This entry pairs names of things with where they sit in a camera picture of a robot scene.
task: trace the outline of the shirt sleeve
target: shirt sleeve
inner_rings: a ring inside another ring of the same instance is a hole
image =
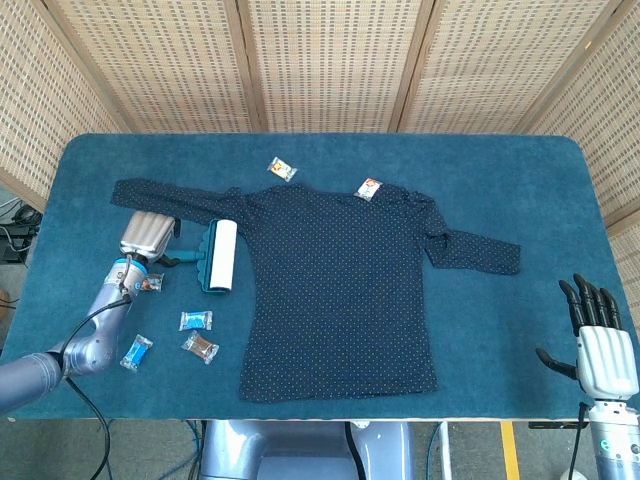
[[[237,188],[225,193],[214,193],[143,178],[131,178],[116,182],[111,203],[203,225],[208,225],[213,219],[225,218],[236,222],[240,231],[249,228],[252,218],[247,208],[246,197]]]
[[[436,268],[469,268],[500,275],[520,270],[520,245],[450,229],[432,198],[411,196],[418,242]]]

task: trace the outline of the black cable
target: black cable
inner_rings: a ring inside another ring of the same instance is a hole
[[[193,463],[191,464],[191,468],[189,469],[188,480],[196,480],[196,476],[200,473],[200,465],[202,464],[202,451],[204,450],[204,436],[207,433],[207,422],[204,420],[200,420],[200,424],[202,425],[202,437],[200,438],[200,450],[198,451],[198,455],[193,459]]]
[[[580,402],[580,410],[578,411],[578,430],[576,431],[576,440],[573,444],[573,454],[571,455],[571,466],[569,467],[569,478],[568,480],[573,479],[573,469],[576,466],[576,457],[578,456],[578,444],[580,443],[580,432],[582,431],[582,427],[584,426],[584,414],[589,408],[584,402]]]
[[[111,452],[111,434],[109,433],[109,426],[100,413],[100,410],[98,410],[98,407],[96,407],[93,402],[89,400],[89,397],[87,397],[84,392],[80,390],[80,387],[78,387],[78,385],[76,385],[75,382],[69,377],[67,377],[67,383],[78,394],[78,396],[82,400],[84,400],[84,403],[86,403],[91,408],[91,410],[93,410],[93,413],[96,414],[96,417],[98,417],[98,420],[100,420],[100,423],[102,425],[102,431],[104,432],[104,455],[102,456],[102,461],[100,462],[97,470],[91,476],[91,480],[96,480],[96,478],[98,478],[98,476],[100,475],[100,472],[102,472],[105,465],[107,464],[107,461],[109,460],[109,453]]]
[[[98,310],[96,310],[92,314],[87,315],[84,318],[84,320],[82,320],[80,323],[78,323],[78,325],[76,325],[76,328],[73,329],[73,331],[71,332],[71,335],[69,335],[69,337],[62,344],[62,347],[60,347],[60,353],[58,354],[58,363],[60,364],[60,368],[62,368],[63,373],[64,373],[64,352],[67,349],[67,347],[69,346],[69,343],[71,342],[71,340],[73,340],[73,337],[75,337],[77,335],[77,333],[80,331],[80,329],[82,327],[84,327],[87,323],[89,323],[89,321],[93,317],[95,317],[96,315],[100,315],[105,310],[111,310],[112,308],[121,307],[123,305],[128,305],[130,303],[131,303],[131,296],[128,293],[126,293],[126,294],[124,294],[122,296],[121,300],[117,300],[115,302],[111,302],[111,303],[105,305],[104,307],[99,308]]]
[[[353,434],[351,433],[351,422],[344,422],[344,434],[347,437],[347,445],[349,451],[353,457],[353,461],[356,464],[356,470],[358,471],[358,480],[367,480],[367,475],[364,472],[364,465],[362,464],[362,458],[356,448],[356,444],[353,441]]]

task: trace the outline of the gray floor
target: gray floor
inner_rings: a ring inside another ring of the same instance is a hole
[[[0,203],[8,198],[10,195],[0,191]],[[0,289],[7,290],[12,300],[19,298],[27,273],[22,265],[1,265]],[[11,318],[12,314],[0,322],[0,346]],[[0,419],[0,479],[87,479],[100,462],[103,437],[96,420],[11,420]],[[434,427],[414,424],[417,479],[426,478],[427,445]],[[118,480],[159,479],[189,459],[195,448],[191,430],[177,420],[118,420],[110,431],[110,464],[113,478]],[[456,423],[449,431],[454,479],[506,478],[498,423]],[[520,478],[559,479],[569,466],[575,431],[533,431],[523,423],[516,425],[515,433]],[[441,476],[438,450],[434,453],[432,478],[436,480]],[[588,429],[582,437],[577,469],[589,479],[597,478]],[[165,478],[186,479],[187,473],[185,467]],[[100,478],[108,478],[106,472]]]

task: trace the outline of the polka dot shirt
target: polka dot shirt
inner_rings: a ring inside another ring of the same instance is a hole
[[[437,389],[424,252],[438,268],[519,268],[518,245],[450,230],[433,199],[389,184],[367,202],[299,184],[216,194],[131,179],[117,183],[112,202],[238,223],[256,275],[240,396],[254,402]]]

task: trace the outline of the blue candy wrapper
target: blue candy wrapper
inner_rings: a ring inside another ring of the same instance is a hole
[[[211,330],[213,324],[213,312],[208,310],[206,312],[182,312],[180,317],[179,331],[193,330],[201,328],[204,330]]]
[[[131,348],[120,360],[120,365],[124,368],[131,370],[132,372],[138,371],[138,365],[142,361],[142,357],[153,346],[153,342],[142,335],[136,335],[136,339],[133,341]]]

